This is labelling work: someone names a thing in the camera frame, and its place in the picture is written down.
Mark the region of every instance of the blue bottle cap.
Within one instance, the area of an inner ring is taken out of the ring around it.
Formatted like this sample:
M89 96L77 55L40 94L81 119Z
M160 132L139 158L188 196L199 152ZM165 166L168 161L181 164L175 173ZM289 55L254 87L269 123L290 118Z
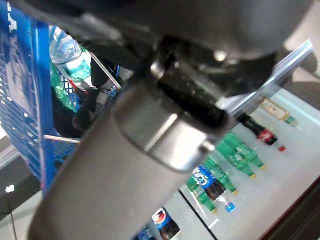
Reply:
M225 206L225 209L228 211L228 213L231 213L233 210L235 210L236 206L232 203L229 202L227 206Z

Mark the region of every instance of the blue plastic basket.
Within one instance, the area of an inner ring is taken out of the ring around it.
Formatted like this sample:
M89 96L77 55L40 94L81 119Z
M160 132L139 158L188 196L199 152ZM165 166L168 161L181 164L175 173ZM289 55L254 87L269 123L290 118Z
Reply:
M64 81L66 90L72 88ZM74 144L55 135L50 87L48 25L0 0L0 121L46 191Z

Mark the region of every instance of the plastic bottle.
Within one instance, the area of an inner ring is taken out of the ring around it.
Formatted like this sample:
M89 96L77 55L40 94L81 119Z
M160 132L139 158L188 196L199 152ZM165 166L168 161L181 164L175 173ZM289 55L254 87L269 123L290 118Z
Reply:
M221 182L210 173L210 171L202 164L197 166L192 176L197 180L205 193L212 199L213 203L223 205L224 208L231 212L235 209L235 205L229 200L228 192Z
M203 165L212 173L212 175L223 184L223 186L228 189L234 195L238 194L238 190L230 181L228 174L226 174L221 167L210 157L208 156L204 161Z
M236 149L237 152L244 158L247 163L252 163L262 170L266 168L266 165L259 159L257 153L250 147L248 147L240 138L238 138L233 132L228 132L224 138L229 146Z
M152 220L159 230L163 240L177 239L180 233L180 228L177 223L171 218L167 210L159 208L153 215Z
M75 106L70 101L68 93L61 82L60 75L52 62L50 62L50 85L54 88L55 95L62 104L75 112Z
M189 179L185 182L186 186L195 196L195 198L199 201L199 203L205 205L211 213L215 214L217 209L215 208L212 200L208 197L205 191L201 186L197 183L197 180L194 179L193 176L189 177Z
M293 116L291 116L287 110L285 110L283 107L279 106L269 98L264 98L260 102L259 106L267 113L271 114L273 117L280 121L284 121L286 124L289 124L293 127L299 125L298 121Z
M80 45L70 35L57 26L50 26L49 53L52 62L67 79L72 79L76 86L85 91L91 83L91 56L83 52Z
M278 140L278 137L273 132L258 124L251 116L248 116L245 113L237 117L237 120L243 126L250 129L251 132L256 135L257 139L262 140L267 145L272 145ZM283 145L278 148L280 152L283 152L285 149L286 147Z
M244 158L233 150L225 141L221 141L216 149L239 171L247 174L250 178L254 179L256 174L250 169L248 163Z

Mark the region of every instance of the sprite bottle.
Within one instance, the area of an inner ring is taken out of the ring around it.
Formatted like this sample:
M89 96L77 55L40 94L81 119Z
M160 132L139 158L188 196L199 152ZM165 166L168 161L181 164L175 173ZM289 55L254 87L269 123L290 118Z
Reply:
M221 167L208 156L204 161L203 165L213 174L213 176L224 185L234 195L238 194L238 190L230 181L229 176L221 169Z
M257 153L252 148L248 147L233 132L228 132L223 140L232 148L236 149L247 163L252 163L263 170L266 168L266 165L259 159Z
M215 214L217 209L212 203L211 199L205 193L201 186L199 186L197 180L194 179L193 176L189 177L189 179L185 182L186 186L195 196L195 198L199 201L199 203L205 205L211 213Z
M68 93L61 82L56 66L52 62L50 62L50 85L54 88L55 96L60 100L60 102L62 102L65 107L75 112L75 106L70 101Z
M233 150L224 140L217 145L217 150L239 171L254 179L256 174L250 169L244 158Z

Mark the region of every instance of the coca-cola bottle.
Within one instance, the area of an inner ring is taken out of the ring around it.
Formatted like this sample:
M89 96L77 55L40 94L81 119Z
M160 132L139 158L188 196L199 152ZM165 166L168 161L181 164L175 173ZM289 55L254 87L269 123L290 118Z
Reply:
M237 117L237 120L243 126L250 129L251 132L256 135L257 139L262 140L267 145L272 145L278 140L278 137L273 132L258 124L251 116L248 116L245 113L242 113L239 117ZM283 145L278 148L280 152L284 151L285 149L286 147Z

